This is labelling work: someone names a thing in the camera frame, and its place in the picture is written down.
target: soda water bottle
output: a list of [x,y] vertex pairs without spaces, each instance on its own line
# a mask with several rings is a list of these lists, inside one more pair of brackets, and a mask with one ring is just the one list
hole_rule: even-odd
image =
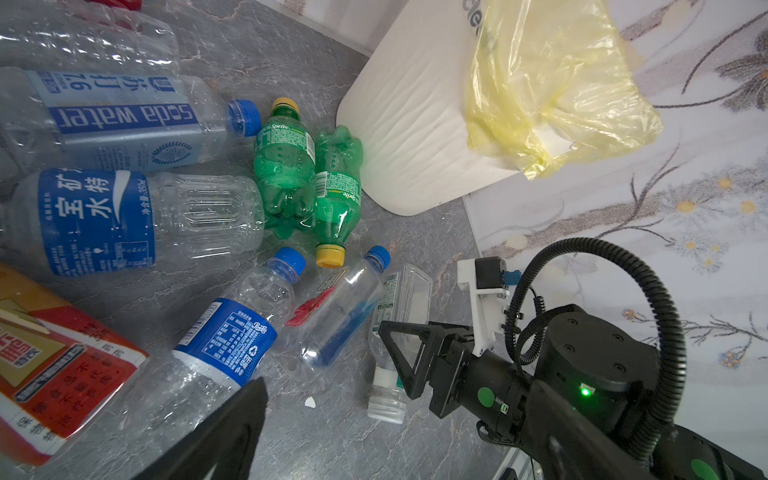
[[331,366],[349,338],[366,321],[383,293],[389,252],[375,246],[364,258],[331,273],[280,332],[273,351],[295,379],[311,382]]
[[1,179],[207,162],[260,126],[252,101],[224,102],[198,77],[0,68]]
[[3,2],[0,58],[8,67],[177,74],[179,44],[167,23],[83,0]]
[[264,200],[266,228],[285,240],[293,229],[315,225],[315,144],[301,124],[299,107],[278,98],[256,136],[253,169]]
[[344,243],[360,220],[362,143],[341,125],[317,141],[315,192],[316,263],[324,268],[344,264]]
[[143,430],[141,448],[164,452],[254,377],[293,314],[293,284],[305,265],[299,252],[281,248],[215,299],[172,355],[150,365],[130,394],[142,399],[130,419],[143,427],[133,428]]
[[263,218],[247,177],[53,168],[0,204],[0,244],[60,276],[182,266],[257,249]]
[[[406,391],[395,370],[395,363],[379,337],[379,326],[384,320],[426,325],[431,297],[432,278],[410,263],[384,276],[384,295],[373,310],[371,329],[368,331],[368,345],[376,359],[368,400],[368,416],[372,419],[399,424],[406,417]],[[392,333],[392,340],[413,366],[421,340],[417,336],[396,332]]]

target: green plastic bottle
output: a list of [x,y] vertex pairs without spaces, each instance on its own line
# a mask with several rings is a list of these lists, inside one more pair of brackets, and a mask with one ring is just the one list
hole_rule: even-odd
[[319,241],[316,263],[324,268],[344,265],[344,242],[360,220],[362,143],[341,125],[317,141],[315,192]]
[[315,144],[301,124],[299,107],[278,98],[256,136],[253,171],[264,200],[266,228],[281,240],[315,224]]

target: blue label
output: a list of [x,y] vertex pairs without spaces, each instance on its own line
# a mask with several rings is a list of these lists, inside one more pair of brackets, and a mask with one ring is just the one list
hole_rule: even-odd
[[261,315],[226,298],[217,298],[192,325],[175,350],[220,370],[244,386],[277,331]]
[[154,264],[147,178],[137,172],[52,168],[38,181],[40,233],[56,275]]
[[197,162],[203,131],[175,77],[27,71],[73,165],[152,171]]

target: bottle label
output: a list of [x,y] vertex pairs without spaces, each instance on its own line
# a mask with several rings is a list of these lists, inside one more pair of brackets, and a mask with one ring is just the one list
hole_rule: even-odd
[[286,322],[286,326],[302,326],[315,310],[319,309],[323,303],[325,303],[330,294],[333,293],[333,289],[336,287],[339,280],[344,278],[347,270],[349,270],[348,267],[342,267],[336,272],[331,273],[328,278],[323,281],[323,284],[320,285],[320,288],[317,289],[319,295],[311,300],[307,300],[297,308],[296,313],[293,314],[293,318]]
[[400,272],[393,273],[384,279],[384,296],[379,300],[379,305],[373,310],[371,318],[371,332],[379,337],[379,326],[384,320],[392,320],[392,314],[395,310],[395,296],[397,295],[397,283],[400,278]]
[[348,198],[360,205],[360,182],[351,175],[320,172],[315,175],[315,194],[318,198]]
[[38,212],[45,254],[56,275],[154,264],[152,205],[143,174],[44,170],[38,182]]
[[315,162],[315,142],[309,132],[283,124],[268,124],[256,136],[256,152],[274,144],[287,144],[298,147],[306,152]]
[[151,171],[197,162],[203,131],[175,77],[27,71],[79,167]]
[[217,298],[175,350],[202,360],[245,386],[275,339],[277,331],[264,317],[238,302]]

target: trash bag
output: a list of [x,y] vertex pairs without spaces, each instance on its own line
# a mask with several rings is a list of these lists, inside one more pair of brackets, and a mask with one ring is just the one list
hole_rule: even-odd
[[632,80],[602,0],[490,0],[472,59],[469,147],[532,180],[651,144],[661,118]]

